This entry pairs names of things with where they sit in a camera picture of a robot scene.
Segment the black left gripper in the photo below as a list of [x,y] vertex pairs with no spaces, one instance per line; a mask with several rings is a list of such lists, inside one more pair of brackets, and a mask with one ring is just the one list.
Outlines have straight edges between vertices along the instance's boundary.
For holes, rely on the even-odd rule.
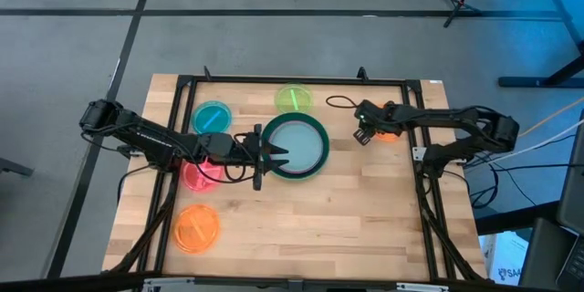
[[254,167],[252,184],[255,191],[261,190],[263,165],[265,169],[277,169],[282,165],[289,163],[289,160],[273,160],[270,157],[263,159],[261,152],[263,154],[287,154],[288,150],[280,148],[270,142],[262,144],[261,132],[262,126],[260,124],[255,124],[252,131],[236,134],[236,142],[243,150],[245,159]]

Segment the yellow-green translucent plastic plate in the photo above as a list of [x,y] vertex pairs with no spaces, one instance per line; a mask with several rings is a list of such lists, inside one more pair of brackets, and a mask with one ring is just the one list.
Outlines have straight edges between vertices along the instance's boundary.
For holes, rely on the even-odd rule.
[[308,113],[313,106],[312,92],[302,84],[287,83],[276,92],[275,106],[280,113]]

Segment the blue translucent plastic plate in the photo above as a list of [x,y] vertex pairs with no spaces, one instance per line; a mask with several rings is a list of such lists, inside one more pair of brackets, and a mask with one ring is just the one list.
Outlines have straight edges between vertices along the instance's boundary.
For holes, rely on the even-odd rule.
[[232,122],[232,112],[221,101],[206,101],[195,109],[191,122],[197,134],[226,132]]

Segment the red translucent plastic plate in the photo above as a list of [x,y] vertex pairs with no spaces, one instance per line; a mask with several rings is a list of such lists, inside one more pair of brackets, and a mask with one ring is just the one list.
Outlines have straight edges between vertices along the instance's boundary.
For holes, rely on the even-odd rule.
[[210,192],[218,185],[217,180],[223,178],[224,169],[208,161],[197,165],[184,161],[180,170],[181,182],[195,193]]

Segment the large green plastic plate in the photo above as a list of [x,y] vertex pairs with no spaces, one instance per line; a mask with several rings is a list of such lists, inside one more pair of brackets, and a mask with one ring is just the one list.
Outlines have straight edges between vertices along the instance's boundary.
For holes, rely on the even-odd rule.
[[[300,113],[300,112],[290,112],[290,113],[281,114],[268,122],[264,131],[262,132],[261,138],[262,138],[262,143],[269,142],[269,140],[268,140],[269,136],[276,129],[277,126],[279,126],[280,124],[285,123],[287,121],[293,121],[293,120],[304,121],[304,122],[310,124],[311,126],[313,126],[318,131],[320,137],[323,140],[323,153],[322,153],[322,156],[320,158],[320,161],[313,169],[311,169],[308,172],[301,173],[301,174],[291,174],[291,173],[283,172],[280,170],[280,167],[277,169],[273,169],[272,172],[274,174],[284,178],[284,179],[304,180],[304,179],[307,179],[308,177],[311,177],[311,176],[317,174],[324,167],[324,165],[328,159],[328,156],[329,156],[329,151],[330,151],[329,136],[328,136],[327,131],[323,127],[323,125],[318,120],[316,120],[315,118],[313,118],[305,113]],[[272,154],[263,154],[263,159],[265,159],[267,157],[271,158],[271,155]]]

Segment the black desk base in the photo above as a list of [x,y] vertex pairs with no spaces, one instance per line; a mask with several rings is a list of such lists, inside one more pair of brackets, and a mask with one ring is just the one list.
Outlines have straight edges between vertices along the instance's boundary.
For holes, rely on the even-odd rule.
[[562,0],[552,0],[560,14],[565,28],[575,43],[579,55],[549,77],[500,77],[497,84],[501,88],[533,89],[584,89],[584,78],[576,75],[584,71],[584,39],[572,22],[571,15]]

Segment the white cardboard box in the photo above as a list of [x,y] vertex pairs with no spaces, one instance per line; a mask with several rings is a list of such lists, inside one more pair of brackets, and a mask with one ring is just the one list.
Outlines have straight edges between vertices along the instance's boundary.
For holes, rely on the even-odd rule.
[[517,286],[527,255],[528,241],[515,232],[481,235],[479,244],[488,277],[497,284]]

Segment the black monitor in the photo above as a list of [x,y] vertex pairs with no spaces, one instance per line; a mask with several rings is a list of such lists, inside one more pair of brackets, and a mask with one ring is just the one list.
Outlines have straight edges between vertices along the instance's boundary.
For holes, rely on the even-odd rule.
[[584,235],[584,122],[579,125],[558,204],[558,221]]

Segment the black laptop keyboard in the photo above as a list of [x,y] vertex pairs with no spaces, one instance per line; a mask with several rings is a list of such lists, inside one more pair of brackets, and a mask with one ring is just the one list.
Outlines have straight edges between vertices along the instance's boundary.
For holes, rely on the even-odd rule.
[[561,292],[584,292],[584,236],[576,239],[556,283]]

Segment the black stand foot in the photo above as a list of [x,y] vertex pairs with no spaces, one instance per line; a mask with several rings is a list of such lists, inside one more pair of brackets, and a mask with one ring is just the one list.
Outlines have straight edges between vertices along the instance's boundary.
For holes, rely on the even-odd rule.
[[25,177],[33,174],[34,170],[16,162],[0,157],[0,172],[12,172]]

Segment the black aluminium table frame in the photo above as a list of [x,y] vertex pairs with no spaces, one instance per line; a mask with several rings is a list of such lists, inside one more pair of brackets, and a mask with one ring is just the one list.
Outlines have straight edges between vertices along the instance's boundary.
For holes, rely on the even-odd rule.
[[[261,192],[251,183],[220,186],[194,194],[181,183],[172,223],[154,234],[141,271],[193,277],[191,285],[279,287],[288,291],[331,288],[394,289],[393,282],[430,281],[422,220],[414,186],[407,134],[394,143],[360,146],[352,137],[357,121],[347,111],[328,107],[329,94],[370,99],[423,101],[448,107],[442,81],[361,78],[306,78],[154,74],[142,107],[147,120],[175,130],[190,129],[191,113],[204,101],[219,99],[232,107],[232,131],[248,131],[277,115],[275,92],[287,83],[308,86],[315,102],[310,115],[321,120],[332,139],[321,173],[305,183],[268,174]],[[186,114],[187,103],[193,105]],[[112,269],[144,231],[150,205],[162,204],[172,177],[156,183],[144,170],[129,177],[122,192],[102,269]],[[485,260],[464,182],[446,174],[438,181],[443,222],[469,266],[487,277]],[[174,217],[191,203],[205,203],[221,215],[220,240],[210,251],[187,255],[173,242]]]

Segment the silver aluminium bracket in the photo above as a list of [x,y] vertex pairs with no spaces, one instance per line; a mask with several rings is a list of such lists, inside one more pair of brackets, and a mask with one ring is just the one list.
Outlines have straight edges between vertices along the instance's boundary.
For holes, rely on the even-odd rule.
[[396,290],[404,292],[450,292],[448,286],[404,282],[398,282],[396,284]]
[[157,277],[143,281],[141,292],[161,292],[163,287],[173,287],[189,282],[188,277]]

